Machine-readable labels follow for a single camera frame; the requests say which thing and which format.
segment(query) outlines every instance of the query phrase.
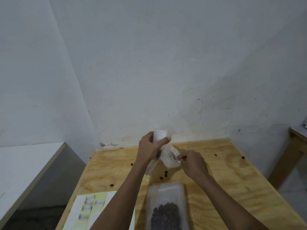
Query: pile of dark beans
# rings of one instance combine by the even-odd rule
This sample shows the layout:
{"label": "pile of dark beans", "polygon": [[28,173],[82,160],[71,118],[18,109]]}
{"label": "pile of dark beans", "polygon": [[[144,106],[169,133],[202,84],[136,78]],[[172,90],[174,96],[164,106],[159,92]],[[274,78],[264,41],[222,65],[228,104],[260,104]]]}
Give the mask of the pile of dark beans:
{"label": "pile of dark beans", "polygon": [[154,208],[150,230],[182,230],[178,206],[174,203],[167,203]]}

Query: person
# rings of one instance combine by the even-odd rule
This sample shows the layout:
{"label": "person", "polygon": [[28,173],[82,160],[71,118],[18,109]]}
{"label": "person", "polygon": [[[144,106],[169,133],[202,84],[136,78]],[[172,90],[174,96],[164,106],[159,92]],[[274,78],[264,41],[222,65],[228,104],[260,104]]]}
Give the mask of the person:
{"label": "person", "polygon": [[[170,137],[165,137],[159,142],[152,143],[153,134],[151,131],[140,140],[131,171],[90,230],[129,229],[145,170],[151,160],[156,157],[158,150],[171,140]],[[268,230],[209,175],[207,165],[199,152],[186,151],[181,153],[178,159],[186,175],[192,178],[207,194],[229,230]]]}

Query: right hand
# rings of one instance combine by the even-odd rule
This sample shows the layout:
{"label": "right hand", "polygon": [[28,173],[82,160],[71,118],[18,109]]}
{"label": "right hand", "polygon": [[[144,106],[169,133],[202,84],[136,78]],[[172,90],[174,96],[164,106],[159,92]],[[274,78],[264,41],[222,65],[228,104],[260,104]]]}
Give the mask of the right hand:
{"label": "right hand", "polygon": [[177,158],[181,161],[186,175],[194,181],[202,175],[209,175],[207,164],[199,152],[189,150],[181,153]]}

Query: transparent plastic package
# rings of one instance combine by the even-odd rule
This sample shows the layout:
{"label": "transparent plastic package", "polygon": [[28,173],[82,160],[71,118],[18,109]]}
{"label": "transparent plastic package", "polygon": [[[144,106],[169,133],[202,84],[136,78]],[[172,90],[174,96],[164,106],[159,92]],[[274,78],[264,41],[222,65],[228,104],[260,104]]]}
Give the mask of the transparent plastic package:
{"label": "transparent plastic package", "polygon": [[180,182],[148,188],[145,230],[189,230],[185,190]]}

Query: white table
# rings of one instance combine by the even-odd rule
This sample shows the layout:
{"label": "white table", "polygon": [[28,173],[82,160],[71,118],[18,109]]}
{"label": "white table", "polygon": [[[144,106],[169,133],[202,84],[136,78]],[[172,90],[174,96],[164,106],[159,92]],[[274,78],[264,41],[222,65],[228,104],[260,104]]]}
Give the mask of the white table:
{"label": "white table", "polygon": [[0,148],[0,229],[64,147],[60,142]]}

